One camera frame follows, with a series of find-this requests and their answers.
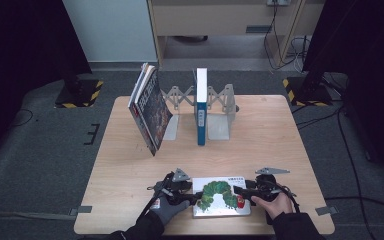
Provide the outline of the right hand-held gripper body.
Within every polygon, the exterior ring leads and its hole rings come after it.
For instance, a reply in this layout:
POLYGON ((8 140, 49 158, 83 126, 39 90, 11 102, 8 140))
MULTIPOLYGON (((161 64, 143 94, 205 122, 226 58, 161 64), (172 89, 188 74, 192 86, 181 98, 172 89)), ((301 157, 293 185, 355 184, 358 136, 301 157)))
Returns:
POLYGON ((289 196, 289 191, 277 184, 275 174, 287 174, 289 170, 264 167, 256 170, 256 195, 265 201, 273 201, 280 192, 289 196))

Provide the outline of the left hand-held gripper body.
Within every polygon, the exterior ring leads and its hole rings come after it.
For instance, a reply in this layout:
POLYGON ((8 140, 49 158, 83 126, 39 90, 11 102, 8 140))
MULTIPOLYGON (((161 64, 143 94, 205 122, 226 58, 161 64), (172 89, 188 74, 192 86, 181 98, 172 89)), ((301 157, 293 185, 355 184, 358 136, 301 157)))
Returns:
POLYGON ((183 201, 194 203, 194 195, 187 194, 192 187, 190 177, 182 169, 177 168, 175 171, 168 173, 162 181, 157 182, 148 190, 153 190, 153 199, 165 195, 170 204, 180 204, 183 201))

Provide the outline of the white caterpillar picture book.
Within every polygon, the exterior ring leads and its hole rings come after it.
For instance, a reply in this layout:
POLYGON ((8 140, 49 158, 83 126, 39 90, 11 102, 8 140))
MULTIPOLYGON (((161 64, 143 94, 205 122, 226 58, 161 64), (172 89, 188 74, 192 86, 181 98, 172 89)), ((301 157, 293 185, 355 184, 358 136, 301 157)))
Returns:
POLYGON ((251 213, 248 200, 234 192, 235 187, 245 188, 242 176, 204 177, 192 179, 193 192, 202 197, 193 206, 194 218, 246 216, 251 213))

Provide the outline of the grey expanding metal book rack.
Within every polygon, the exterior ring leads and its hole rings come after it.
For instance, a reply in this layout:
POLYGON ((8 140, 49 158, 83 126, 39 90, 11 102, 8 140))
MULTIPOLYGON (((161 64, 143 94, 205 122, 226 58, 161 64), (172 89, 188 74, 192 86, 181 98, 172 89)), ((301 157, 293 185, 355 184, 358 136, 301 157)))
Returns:
POLYGON ((239 111, 232 84, 226 84, 220 92, 216 92, 212 86, 207 87, 204 119, 198 118, 195 86, 190 86, 186 91, 182 91, 178 86, 172 86, 169 91, 163 91, 162 94, 165 101, 171 103, 176 110, 179 109, 180 104, 183 102, 194 107, 199 139, 202 136, 202 123, 205 123, 205 139, 230 139, 232 123, 236 118, 236 113, 239 111))

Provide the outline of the blue book with mountain picture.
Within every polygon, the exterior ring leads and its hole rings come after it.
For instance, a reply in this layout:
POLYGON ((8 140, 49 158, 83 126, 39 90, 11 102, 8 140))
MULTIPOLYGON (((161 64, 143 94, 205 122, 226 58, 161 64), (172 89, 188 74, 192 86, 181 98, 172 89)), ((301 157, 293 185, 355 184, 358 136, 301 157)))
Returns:
POLYGON ((196 97, 195 97, 195 118, 197 126, 197 144, 204 146, 206 143, 206 123, 207 123, 207 69, 198 68, 196 70, 196 97))

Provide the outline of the magazine with orange corner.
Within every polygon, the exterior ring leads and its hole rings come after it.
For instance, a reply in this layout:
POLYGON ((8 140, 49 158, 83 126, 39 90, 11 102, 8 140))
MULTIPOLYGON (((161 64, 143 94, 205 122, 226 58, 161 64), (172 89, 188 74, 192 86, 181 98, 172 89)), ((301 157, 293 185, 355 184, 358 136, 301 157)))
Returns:
POLYGON ((136 96, 136 99, 135 99, 136 107, 138 108, 140 117, 142 118, 142 120, 144 121, 145 124, 146 124, 146 122, 145 122, 145 120, 144 120, 143 117, 142 117, 142 113, 143 113, 143 111, 139 108, 139 98, 142 96, 142 93, 143 93, 143 91, 144 91, 145 85, 146 85, 146 83, 147 83, 147 81, 148 81, 148 79, 149 79, 149 77, 150 77, 150 73, 151 73, 152 70, 153 70, 153 66, 151 66, 151 65, 149 64, 149 67, 147 68, 147 72, 146 72, 146 74, 145 74, 145 78, 144 78, 144 80, 143 80, 143 82, 142 82, 142 84, 141 84, 141 86, 140 86, 140 88, 139 88, 139 92, 138 92, 138 94, 137 94, 137 96, 136 96))

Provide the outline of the person's right hand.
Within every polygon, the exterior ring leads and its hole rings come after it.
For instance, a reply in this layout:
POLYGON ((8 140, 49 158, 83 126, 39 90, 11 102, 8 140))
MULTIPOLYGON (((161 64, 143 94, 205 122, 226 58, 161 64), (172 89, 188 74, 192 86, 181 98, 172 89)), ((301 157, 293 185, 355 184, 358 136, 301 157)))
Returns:
POLYGON ((282 213, 292 213, 292 202, 284 193, 279 193, 278 196, 271 202, 265 201, 260 197, 252 196, 251 200, 258 206, 261 206, 269 214, 272 220, 282 213))

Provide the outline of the person's left hand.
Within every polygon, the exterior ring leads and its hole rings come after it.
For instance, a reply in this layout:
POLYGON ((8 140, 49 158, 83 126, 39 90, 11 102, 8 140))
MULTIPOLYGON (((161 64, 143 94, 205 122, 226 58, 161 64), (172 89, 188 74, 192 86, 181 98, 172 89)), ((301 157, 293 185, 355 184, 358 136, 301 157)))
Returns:
POLYGON ((165 196, 162 196, 152 203, 150 210, 159 217, 163 225, 167 225, 175 215, 188 207, 188 205, 180 203, 172 205, 168 202, 165 196))

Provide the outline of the black stand with striped base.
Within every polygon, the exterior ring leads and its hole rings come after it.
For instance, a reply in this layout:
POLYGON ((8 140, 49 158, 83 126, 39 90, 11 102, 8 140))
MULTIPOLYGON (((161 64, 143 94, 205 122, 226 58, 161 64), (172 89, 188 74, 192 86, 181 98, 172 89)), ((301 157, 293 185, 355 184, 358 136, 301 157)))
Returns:
POLYGON ((287 77, 282 81, 288 99, 293 106, 329 106, 332 98, 321 85, 323 68, 313 62, 304 77, 287 77))
POLYGON ((100 93, 103 82, 97 79, 80 80, 66 63, 58 63, 57 69, 64 86, 55 100, 55 107, 91 107, 100 93))

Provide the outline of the dark flat round object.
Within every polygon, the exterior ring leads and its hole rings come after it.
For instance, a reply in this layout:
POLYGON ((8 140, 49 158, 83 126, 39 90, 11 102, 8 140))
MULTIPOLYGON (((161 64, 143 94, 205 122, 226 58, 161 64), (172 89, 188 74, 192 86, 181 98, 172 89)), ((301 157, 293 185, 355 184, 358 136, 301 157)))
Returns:
POLYGON ((176 41, 185 43, 199 43, 208 40, 208 36, 174 36, 176 41))

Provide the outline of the black curtain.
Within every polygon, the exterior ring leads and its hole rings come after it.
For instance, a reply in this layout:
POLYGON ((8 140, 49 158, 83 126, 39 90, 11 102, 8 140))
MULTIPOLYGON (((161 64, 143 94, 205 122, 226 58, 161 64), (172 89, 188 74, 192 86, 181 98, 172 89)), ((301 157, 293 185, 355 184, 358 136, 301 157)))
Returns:
POLYGON ((384 163, 384 0, 326 0, 304 70, 313 62, 348 76, 345 99, 384 163))
POLYGON ((0 0, 0 140, 25 94, 90 67, 63 0, 0 0))

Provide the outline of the white cabinet panel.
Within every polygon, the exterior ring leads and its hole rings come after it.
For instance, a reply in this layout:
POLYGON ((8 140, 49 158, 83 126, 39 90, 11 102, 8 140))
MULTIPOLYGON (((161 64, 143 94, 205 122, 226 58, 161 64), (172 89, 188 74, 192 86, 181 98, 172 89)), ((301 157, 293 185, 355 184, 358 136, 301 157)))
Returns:
POLYGON ((63 0, 89 62, 156 62, 147 0, 63 0))

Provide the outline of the beige wooden desk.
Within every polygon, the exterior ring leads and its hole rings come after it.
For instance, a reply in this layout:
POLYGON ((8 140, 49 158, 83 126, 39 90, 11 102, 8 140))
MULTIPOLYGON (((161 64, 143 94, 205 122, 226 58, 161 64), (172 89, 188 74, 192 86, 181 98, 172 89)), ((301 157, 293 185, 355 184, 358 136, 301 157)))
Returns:
POLYGON ((292 40, 313 34, 326 0, 266 1, 147 0, 158 60, 168 37, 264 34, 274 63, 284 65, 292 40))

